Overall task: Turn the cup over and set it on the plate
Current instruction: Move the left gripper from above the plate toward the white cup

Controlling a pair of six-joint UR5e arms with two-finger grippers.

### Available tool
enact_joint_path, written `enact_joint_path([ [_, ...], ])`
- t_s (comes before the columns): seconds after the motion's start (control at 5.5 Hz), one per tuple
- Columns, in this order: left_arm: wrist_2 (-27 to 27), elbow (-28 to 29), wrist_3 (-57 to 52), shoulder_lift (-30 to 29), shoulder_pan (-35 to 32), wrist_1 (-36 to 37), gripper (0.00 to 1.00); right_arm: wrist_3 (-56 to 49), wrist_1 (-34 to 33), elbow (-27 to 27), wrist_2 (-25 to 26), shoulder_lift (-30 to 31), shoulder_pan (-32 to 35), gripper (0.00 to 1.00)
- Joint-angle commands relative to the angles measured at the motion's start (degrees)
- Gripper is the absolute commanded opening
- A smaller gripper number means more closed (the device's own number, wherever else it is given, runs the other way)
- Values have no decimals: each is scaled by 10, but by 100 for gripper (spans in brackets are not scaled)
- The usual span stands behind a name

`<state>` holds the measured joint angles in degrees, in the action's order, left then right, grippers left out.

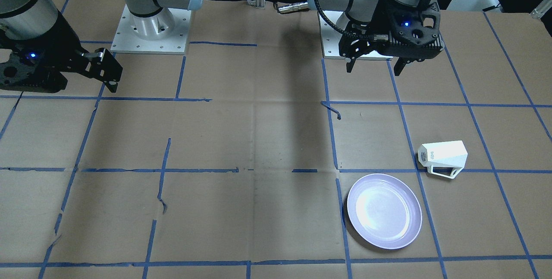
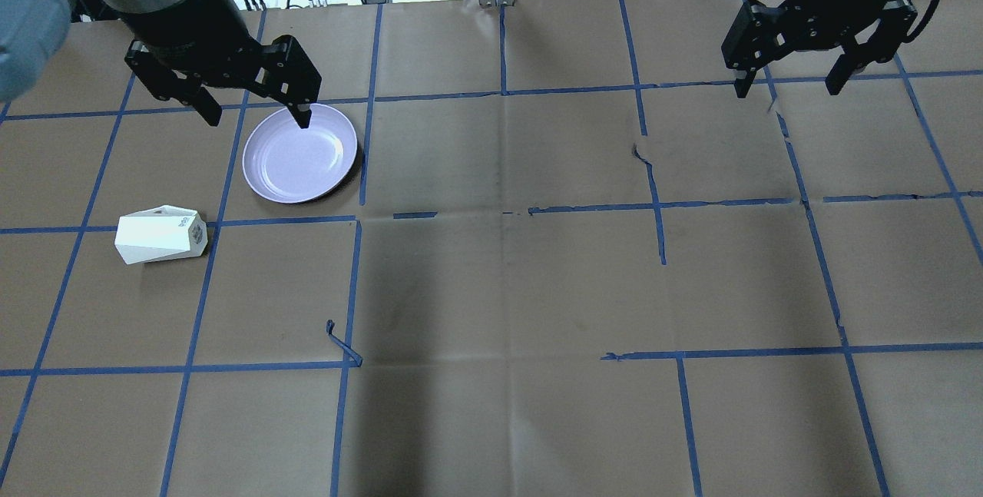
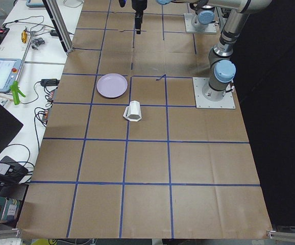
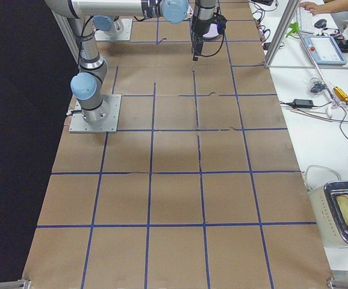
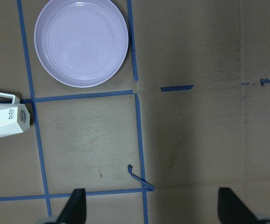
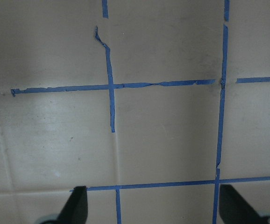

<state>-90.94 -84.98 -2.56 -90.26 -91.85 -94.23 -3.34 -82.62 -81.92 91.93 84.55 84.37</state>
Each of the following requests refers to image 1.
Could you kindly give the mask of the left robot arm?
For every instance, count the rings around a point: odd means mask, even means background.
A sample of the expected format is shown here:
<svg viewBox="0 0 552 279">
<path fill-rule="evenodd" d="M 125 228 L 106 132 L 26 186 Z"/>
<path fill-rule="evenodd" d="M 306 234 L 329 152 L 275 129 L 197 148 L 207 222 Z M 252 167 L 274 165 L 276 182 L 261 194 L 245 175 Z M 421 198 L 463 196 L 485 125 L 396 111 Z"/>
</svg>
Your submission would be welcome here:
<svg viewBox="0 0 552 279">
<path fill-rule="evenodd" d="M 373 51 L 398 59 L 393 71 L 433 59 L 444 49 L 438 0 L 307 0 L 309 9 L 340 34 L 339 55 L 351 72 Z"/>
</svg>

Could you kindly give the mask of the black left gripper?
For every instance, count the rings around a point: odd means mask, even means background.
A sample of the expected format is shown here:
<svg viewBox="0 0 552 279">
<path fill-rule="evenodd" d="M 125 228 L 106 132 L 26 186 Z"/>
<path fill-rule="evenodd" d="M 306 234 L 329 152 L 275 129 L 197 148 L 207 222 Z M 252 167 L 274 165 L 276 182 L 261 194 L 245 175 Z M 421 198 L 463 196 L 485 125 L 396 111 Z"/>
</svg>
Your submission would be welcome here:
<svg viewBox="0 0 552 279">
<path fill-rule="evenodd" d="M 357 58 L 374 50 L 384 56 L 399 57 L 394 75 L 400 76 L 408 59 L 433 59 L 440 54 L 444 47 L 439 25 L 437 2 L 421 10 L 394 0 L 379 0 L 368 25 L 347 26 L 346 31 L 357 37 L 343 35 L 339 41 L 339 53 L 346 57 L 346 72 L 352 72 Z"/>
</svg>

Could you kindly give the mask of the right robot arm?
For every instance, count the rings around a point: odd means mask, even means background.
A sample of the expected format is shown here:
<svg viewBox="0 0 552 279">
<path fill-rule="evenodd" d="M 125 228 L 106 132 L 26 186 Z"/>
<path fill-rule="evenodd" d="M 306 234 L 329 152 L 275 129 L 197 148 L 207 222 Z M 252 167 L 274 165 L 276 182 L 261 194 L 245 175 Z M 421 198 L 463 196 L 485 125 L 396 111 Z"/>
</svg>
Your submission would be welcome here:
<svg viewBox="0 0 552 279">
<path fill-rule="evenodd" d="M 130 28 L 141 40 L 169 37 L 177 22 L 171 9 L 199 10 L 203 0 L 125 0 Z M 93 52 L 80 39 L 52 0 L 1 0 L 1 89 L 55 94 L 65 90 L 64 72 L 94 78 L 115 93 L 122 65 L 105 48 Z"/>
</svg>

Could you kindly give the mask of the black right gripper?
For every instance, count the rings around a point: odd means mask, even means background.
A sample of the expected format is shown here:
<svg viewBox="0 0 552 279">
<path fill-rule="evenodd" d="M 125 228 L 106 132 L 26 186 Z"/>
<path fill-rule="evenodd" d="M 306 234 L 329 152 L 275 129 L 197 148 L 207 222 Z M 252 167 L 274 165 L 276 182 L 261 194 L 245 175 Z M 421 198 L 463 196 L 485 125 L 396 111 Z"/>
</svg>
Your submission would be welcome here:
<svg viewBox="0 0 552 279">
<path fill-rule="evenodd" d="M 25 41 L 10 39 L 7 33 L 2 24 L 1 48 L 11 51 L 0 65 L 2 90 L 55 94 L 67 86 L 63 72 L 71 72 L 99 80 L 116 93 L 123 72 L 120 63 L 108 49 L 83 48 L 68 23 L 55 23 L 45 34 Z"/>
</svg>

